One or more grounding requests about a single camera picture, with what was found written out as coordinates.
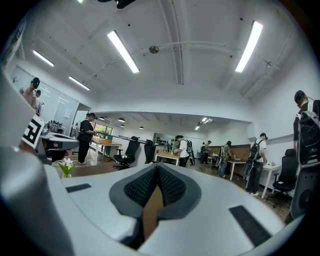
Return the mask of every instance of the fluorescent ceiling light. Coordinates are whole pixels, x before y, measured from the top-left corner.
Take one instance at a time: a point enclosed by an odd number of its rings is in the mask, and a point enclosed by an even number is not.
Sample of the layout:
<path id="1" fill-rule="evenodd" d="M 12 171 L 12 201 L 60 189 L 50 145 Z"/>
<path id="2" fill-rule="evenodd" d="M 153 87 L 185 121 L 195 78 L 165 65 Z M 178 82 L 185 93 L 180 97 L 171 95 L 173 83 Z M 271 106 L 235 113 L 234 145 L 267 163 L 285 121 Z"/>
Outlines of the fluorescent ceiling light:
<path id="1" fill-rule="evenodd" d="M 121 42 L 116 31 L 114 30 L 114 31 L 110 32 L 107 36 L 111 40 L 111 42 L 113 43 L 115 48 L 118 50 L 118 52 L 121 54 L 122 58 L 127 63 L 127 65 L 132 70 L 132 72 L 138 73 L 139 69 L 138 69 L 136 63 L 134 62 L 134 60 L 130 56 L 130 54 L 129 54 L 128 50 L 126 49 L 126 47 L 124 46 L 124 44 Z"/>
<path id="2" fill-rule="evenodd" d="M 60 98 L 60 100 L 63 100 L 63 101 L 65 101 L 65 102 L 68 102 L 68 103 L 69 103 L 69 101 L 65 100 L 64 98 L 61 98 L 61 97 L 59 97 L 59 98 Z"/>
<path id="3" fill-rule="evenodd" d="M 36 50 L 33 50 L 33 53 L 38 56 L 41 60 L 43 60 L 44 62 L 46 62 L 47 64 L 49 64 L 51 67 L 53 67 L 55 64 L 53 64 L 50 60 L 48 60 L 47 58 L 43 57 L 39 52 L 37 52 Z"/>
<path id="4" fill-rule="evenodd" d="M 45 90 L 48 93 L 51 93 L 50 91 L 46 90 L 45 88 L 40 87 L 42 90 Z"/>
<path id="5" fill-rule="evenodd" d="M 83 85 L 82 83 L 80 83 L 78 80 L 74 79 L 72 76 L 69 76 L 69 79 L 74 81 L 76 84 L 78 84 L 79 86 L 83 87 L 84 89 L 90 91 L 90 88 L 86 87 L 85 85 Z"/>
<path id="6" fill-rule="evenodd" d="M 242 54 L 242 57 L 239 61 L 239 64 L 235 69 L 236 72 L 241 73 L 244 70 L 244 68 L 246 67 L 246 65 L 247 65 L 247 63 L 248 63 L 256 45 L 257 45 L 257 42 L 258 42 L 258 39 L 260 37 L 260 34 L 261 34 L 263 27 L 264 26 L 262 24 L 260 24 L 259 22 L 255 21 L 253 23 L 251 34 L 249 37 L 249 41 L 246 44 L 246 47 L 245 47 L 244 52 Z"/>

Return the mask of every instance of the office chair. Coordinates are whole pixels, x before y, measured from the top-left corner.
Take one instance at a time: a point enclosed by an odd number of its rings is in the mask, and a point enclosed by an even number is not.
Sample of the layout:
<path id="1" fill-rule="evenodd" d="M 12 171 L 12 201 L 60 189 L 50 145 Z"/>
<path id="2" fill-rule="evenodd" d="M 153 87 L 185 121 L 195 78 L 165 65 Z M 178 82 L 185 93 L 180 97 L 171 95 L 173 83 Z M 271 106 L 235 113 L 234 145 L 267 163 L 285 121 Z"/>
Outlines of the office chair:
<path id="1" fill-rule="evenodd" d="M 132 136 L 131 140 L 129 142 L 128 148 L 125 151 L 125 155 L 121 155 L 121 151 L 123 149 L 117 149 L 119 151 L 119 154 L 114 155 L 114 159 L 120 163 L 120 165 L 114 165 L 113 168 L 119 169 L 119 170 L 124 170 L 130 168 L 128 164 L 132 164 L 136 158 L 135 158 L 135 153 L 137 152 L 140 142 L 138 142 L 138 139 L 140 137 L 135 137 Z"/>
<path id="2" fill-rule="evenodd" d="M 145 153 L 145 164 L 153 163 L 155 156 L 156 146 L 152 142 L 152 140 L 147 139 L 146 144 L 144 145 L 144 153 Z"/>
<path id="3" fill-rule="evenodd" d="M 274 183 L 272 184 L 272 186 L 279 191 L 265 199 L 268 201 L 269 198 L 278 198 L 278 202 L 273 205 L 273 208 L 276 208 L 280 203 L 280 200 L 284 198 L 284 193 L 289 197 L 288 191 L 295 188 L 297 181 L 297 168 L 298 160 L 296 157 L 296 151 L 293 148 L 287 149 L 282 157 L 282 168 L 279 179 L 277 180 L 279 173 L 274 174 Z"/>

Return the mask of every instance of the floor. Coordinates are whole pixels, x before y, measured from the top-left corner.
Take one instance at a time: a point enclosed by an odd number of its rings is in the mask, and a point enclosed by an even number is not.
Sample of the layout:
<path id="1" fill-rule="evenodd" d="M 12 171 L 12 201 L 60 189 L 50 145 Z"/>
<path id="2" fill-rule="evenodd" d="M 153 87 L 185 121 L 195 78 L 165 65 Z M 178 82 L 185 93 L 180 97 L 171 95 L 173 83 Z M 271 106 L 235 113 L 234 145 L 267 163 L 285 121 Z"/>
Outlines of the floor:
<path id="1" fill-rule="evenodd" d="M 95 165 L 95 161 L 94 161 L 95 154 L 96 154 L 96 152 L 94 150 L 89 149 L 88 154 L 86 156 L 86 162 L 87 162 L 87 164 L 85 165 L 86 167 L 90 167 L 90 166 Z M 67 158 L 70 158 L 72 161 L 74 161 L 73 164 L 74 164 L 75 168 L 83 166 L 83 165 L 78 164 L 78 154 L 72 154 L 72 152 L 70 151 L 69 156 Z M 111 171 L 111 169 L 113 169 L 113 165 L 116 165 L 116 163 L 114 161 L 111 161 L 110 159 L 106 159 L 104 156 L 99 154 L 98 161 L 97 161 L 97 167 L 95 169 L 92 169 L 92 174 L 108 173 Z M 62 177 L 63 173 L 62 173 L 60 167 L 58 166 L 57 161 L 54 162 L 52 164 L 52 166 L 54 166 L 57 169 L 59 175 Z M 202 164 L 200 164 L 199 160 L 196 160 L 195 166 L 191 166 L 188 164 L 187 168 L 198 171 L 198 172 L 205 173 L 207 175 L 212 175 L 212 176 L 218 177 L 218 169 L 217 168 L 215 168 L 215 167 L 211 168 L 209 165 L 202 165 Z M 73 177 L 76 177 L 76 176 L 83 176 L 84 174 L 73 171 L 71 173 L 71 175 L 73 175 Z M 229 178 L 230 178 L 230 175 L 226 174 L 226 179 L 229 180 Z M 232 181 L 230 181 L 230 182 L 236 184 L 237 186 L 239 186 L 243 190 L 246 189 L 246 181 L 243 180 L 243 178 L 241 176 L 238 176 L 237 174 L 233 174 Z M 290 212 L 290 209 L 289 209 L 290 204 L 289 203 L 282 203 L 282 204 L 278 205 L 276 208 L 273 208 L 273 199 L 271 199 L 270 201 L 266 201 L 266 197 L 271 195 L 271 191 L 267 190 L 264 199 L 261 198 L 261 195 L 263 192 L 262 187 L 259 188 L 258 192 L 259 192 L 259 196 L 256 196 L 254 198 L 265 203 L 268 207 L 270 207 L 270 209 L 272 209 L 280 217 L 280 219 L 282 221 L 285 221 L 286 217 L 288 216 L 288 214 Z"/>
<path id="2" fill-rule="evenodd" d="M 199 160 L 196 160 L 195 166 L 190 166 L 188 165 L 189 169 L 198 171 L 198 172 L 202 172 L 208 175 L 212 175 L 212 176 L 216 176 L 218 177 L 218 168 L 214 167 L 211 168 L 210 165 L 202 165 L 200 164 Z M 226 179 L 229 180 L 230 179 L 230 174 L 226 174 Z M 246 184 L 247 182 L 239 175 L 237 174 L 233 174 L 232 177 L 232 181 L 230 181 L 234 184 L 236 184 L 237 186 L 239 186 L 240 188 L 242 188 L 243 190 L 246 190 Z M 266 201 L 266 197 L 270 196 L 272 193 L 271 191 L 267 190 L 265 193 L 265 197 L 264 199 L 261 198 L 261 195 L 264 191 L 264 188 L 260 187 L 258 190 L 259 195 L 258 196 L 254 196 L 254 198 L 256 198 L 257 200 L 262 201 L 263 203 L 265 203 L 265 205 L 267 205 L 270 209 L 272 209 L 279 217 L 280 219 L 284 222 L 290 212 L 289 206 L 290 206 L 290 202 L 281 202 L 280 205 L 276 206 L 275 208 L 273 208 L 273 198 L 270 199 L 270 201 Z"/>

